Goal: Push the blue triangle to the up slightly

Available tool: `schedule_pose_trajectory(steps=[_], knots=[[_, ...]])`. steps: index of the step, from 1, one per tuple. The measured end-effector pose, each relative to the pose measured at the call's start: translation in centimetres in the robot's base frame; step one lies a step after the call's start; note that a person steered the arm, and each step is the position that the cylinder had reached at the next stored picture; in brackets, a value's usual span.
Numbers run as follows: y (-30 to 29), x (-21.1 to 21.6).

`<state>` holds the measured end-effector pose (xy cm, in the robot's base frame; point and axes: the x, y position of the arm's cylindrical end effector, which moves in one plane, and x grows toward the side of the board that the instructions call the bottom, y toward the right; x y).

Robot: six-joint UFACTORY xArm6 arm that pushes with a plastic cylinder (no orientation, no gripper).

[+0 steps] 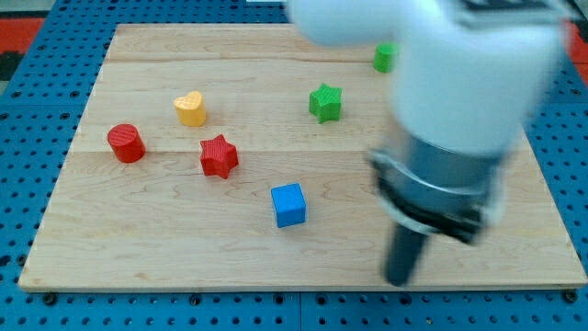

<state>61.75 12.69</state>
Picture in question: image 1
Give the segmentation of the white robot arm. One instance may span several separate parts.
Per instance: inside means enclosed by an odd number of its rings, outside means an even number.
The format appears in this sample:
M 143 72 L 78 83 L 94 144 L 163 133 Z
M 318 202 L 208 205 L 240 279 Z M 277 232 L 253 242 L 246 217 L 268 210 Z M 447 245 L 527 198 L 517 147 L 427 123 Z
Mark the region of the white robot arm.
M 562 1 L 291 1 L 323 47 L 395 42 L 389 137 L 370 154 L 387 212 L 409 234 L 471 242 L 496 222 L 503 162 L 542 102 L 574 13 Z

